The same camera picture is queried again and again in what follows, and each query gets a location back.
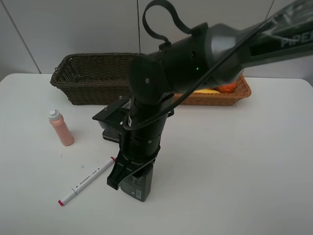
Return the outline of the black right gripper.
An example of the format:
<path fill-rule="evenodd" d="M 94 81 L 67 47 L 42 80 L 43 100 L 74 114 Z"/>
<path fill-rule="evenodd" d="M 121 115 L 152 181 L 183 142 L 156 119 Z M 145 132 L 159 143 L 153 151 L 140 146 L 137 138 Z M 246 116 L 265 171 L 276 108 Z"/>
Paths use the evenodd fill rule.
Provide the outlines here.
<path fill-rule="evenodd" d="M 173 98 L 173 95 L 167 95 L 160 103 L 148 105 L 132 97 L 130 111 L 123 123 L 129 127 L 139 125 L 172 104 Z M 155 162 L 167 118 L 168 113 L 145 127 L 136 130 L 123 129 L 119 154 L 107 177 L 108 186 L 118 190 L 124 179 Z"/>

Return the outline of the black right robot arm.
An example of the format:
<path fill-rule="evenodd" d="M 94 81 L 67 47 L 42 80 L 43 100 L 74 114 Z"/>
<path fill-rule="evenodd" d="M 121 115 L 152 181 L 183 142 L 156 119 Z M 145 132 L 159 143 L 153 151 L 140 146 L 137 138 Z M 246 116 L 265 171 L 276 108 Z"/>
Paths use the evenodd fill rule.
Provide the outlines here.
<path fill-rule="evenodd" d="M 296 0 L 244 30 L 221 23 L 188 28 L 169 1 L 154 0 L 148 4 L 153 6 L 167 9 L 187 37 L 171 43 L 152 31 L 146 20 L 142 22 L 146 32 L 162 44 L 157 52 L 137 55 L 129 66 L 131 105 L 122 122 L 119 153 L 107 178 L 113 189 L 154 163 L 166 119 L 193 91 L 233 83 L 247 67 L 313 52 L 310 0 Z"/>

